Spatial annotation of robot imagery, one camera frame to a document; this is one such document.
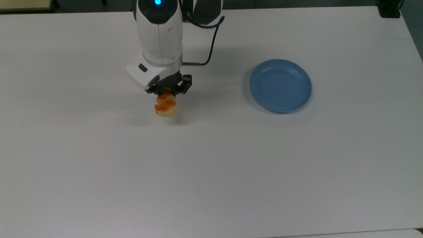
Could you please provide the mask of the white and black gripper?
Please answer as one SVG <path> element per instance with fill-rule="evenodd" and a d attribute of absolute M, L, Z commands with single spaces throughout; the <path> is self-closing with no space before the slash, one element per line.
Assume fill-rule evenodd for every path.
<path fill-rule="evenodd" d="M 180 74 L 182 58 L 168 65 L 149 63 L 143 55 L 137 55 L 126 66 L 128 76 L 148 94 L 162 95 L 170 88 L 173 95 L 186 94 L 192 86 L 192 75 Z"/>

